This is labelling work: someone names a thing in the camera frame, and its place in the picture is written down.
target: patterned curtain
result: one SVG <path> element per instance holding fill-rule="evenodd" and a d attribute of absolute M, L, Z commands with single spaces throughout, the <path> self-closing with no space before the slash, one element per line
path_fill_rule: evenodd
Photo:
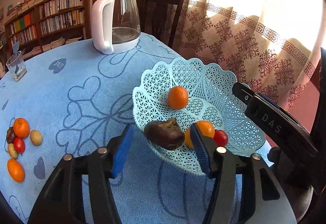
<path fill-rule="evenodd" d="M 325 10 L 323 0 L 185 0 L 173 49 L 234 72 L 287 110 L 320 59 Z"/>

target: orange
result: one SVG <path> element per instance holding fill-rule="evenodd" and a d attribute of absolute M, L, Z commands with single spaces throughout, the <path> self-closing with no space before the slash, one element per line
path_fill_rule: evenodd
<path fill-rule="evenodd" d="M 14 133 L 19 138 L 26 138 L 29 135 L 29 124 L 26 119 L 24 118 L 17 118 L 14 121 Z"/>
<path fill-rule="evenodd" d="M 21 183 L 25 179 L 25 171 L 18 161 L 10 159 L 7 162 L 8 173 L 17 183 Z"/>
<path fill-rule="evenodd" d="M 200 132 L 203 136 L 214 138 L 215 128 L 213 124 L 206 120 L 200 120 L 196 122 L 197 126 L 199 127 Z M 190 139 L 190 127 L 185 132 L 185 143 L 190 147 L 194 148 L 191 139 Z"/>
<path fill-rule="evenodd" d="M 171 88 L 167 95 L 167 104 L 173 110 L 185 108 L 188 104 L 188 100 L 188 91 L 181 86 Z"/>

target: glass cup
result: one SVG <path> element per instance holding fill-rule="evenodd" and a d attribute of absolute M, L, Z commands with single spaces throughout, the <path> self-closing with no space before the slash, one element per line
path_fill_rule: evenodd
<path fill-rule="evenodd" d="M 27 72 L 22 52 L 13 54 L 7 61 L 6 66 L 16 81 L 19 81 Z"/>

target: electric kettle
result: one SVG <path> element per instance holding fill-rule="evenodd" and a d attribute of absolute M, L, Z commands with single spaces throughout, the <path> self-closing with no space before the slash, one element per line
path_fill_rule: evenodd
<path fill-rule="evenodd" d="M 94 47 L 105 55 L 133 49 L 141 34 L 136 0 L 97 0 L 91 30 Z"/>

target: scalloped basket rim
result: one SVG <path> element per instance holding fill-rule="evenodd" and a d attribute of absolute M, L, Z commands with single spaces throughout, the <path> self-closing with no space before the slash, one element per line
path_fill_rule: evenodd
<path fill-rule="evenodd" d="M 223 72 L 223 73 L 228 73 L 228 74 L 230 74 L 232 77 L 234 77 L 234 79 L 235 79 L 235 82 L 237 81 L 237 77 L 235 76 L 235 74 L 233 73 L 233 72 L 231 72 L 231 71 L 229 71 L 229 70 L 223 70 L 222 68 L 221 68 L 221 66 L 219 66 L 217 63 L 209 63 L 209 64 L 207 64 L 207 65 L 204 65 L 203 64 L 203 62 L 200 60 L 200 59 L 198 59 L 198 58 L 191 58 L 191 59 L 185 59 L 185 58 L 183 58 L 183 57 L 176 57 L 176 58 L 174 58 L 169 64 L 167 64 L 165 61 L 158 61 L 157 63 L 155 63 L 155 65 L 153 66 L 153 68 L 151 68 L 151 69 L 146 69 L 142 74 L 141 74 L 141 82 L 140 82 L 140 85 L 139 86 L 136 86 L 136 87 L 134 87 L 134 89 L 133 89 L 133 92 L 132 92 L 132 99 L 133 99 L 133 117 L 134 117 L 134 120 L 135 120 L 135 123 L 136 123 L 136 126 L 143 132 L 143 128 L 141 127 L 141 125 L 139 124 L 139 122 L 138 122 L 138 120 L 136 119 L 136 115 L 135 115 L 135 112 L 137 111 L 137 107 L 136 107 L 136 104 L 135 104 L 135 94 L 136 94 L 136 92 L 137 91 L 140 91 L 141 90 L 141 88 L 144 88 L 144 77 L 148 74 L 148 73 L 151 73 L 151 72 L 155 72 L 156 71 L 156 69 L 157 69 L 157 67 L 158 67 L 158 65 L 161 65 L 161 64 L 164 64 L 165 66 L 169 66 L 169 65 L 171 65 L 171 64 L 173 64 L 175 61 L 177 61 L 177 60 L 183 60 L 183 61 L 185 61 L 185 62 L 189 62 L 189 61 L 196 61 L 196 62 L 198 62 L 199 64 L 200 64 L 200 66 L 204 69 L 204 70 L 202 70 L 202 72 L 205 72 L 205 70 L 207 69 L 207 68 L 209 68 L 209 67 L 211 67 L 211 66 L 215 66 L 215 67 L 217 67 L 221 72 Z M 146 139 L 146 141 L 147 141 L 147 145 L 148 145 L 148 147 L 157 155 L 157 156 L 159 156 L 162 160 L 164 160 L 165 162 L 167 162 L 167 163 L 169 163 L 169 164 L 171 164 L 171 165 L 173 165 L 173 166 L 176 166 L 178 169 L 180 169 L 180 170 L 182 170 L 183 172 L 185 172 L 185 173 L 191 173 L 191 174 L 193 174 L 193 175 L 198 175 L 198 176 L 203 176 L 203 175 L 205 175 L 202 171 L 200 171 L 200 172 L 198 172 L 198 171 L 190 171 L 190 170 L 185 170 L 182 166 L 180 166 L 178 163 L 175 163 L 175 162 L 173 162 L 172 160 L 170 160 L 170 159 L 168 159 L 168 158 L 166 158 L 163 154 L 161 154 L 154 146 L 153 146 L 153 144 L 149 141 L 149 140 L 147 140 Z M 256 147 L 256 148 L 254 148 L 255 149 L 255 151 L 257 151 L 258 149 L 260 149 L 263 145 L 264 145 L 264 143 L 265 143 L 265 141 L 266 141 L 266 138 L 265 138 L 265 136 L 264 136 L 264 139 L 261 141 L 261 143 L 260 143 L 260 145 L 259 145 L 259 147 Z"/>

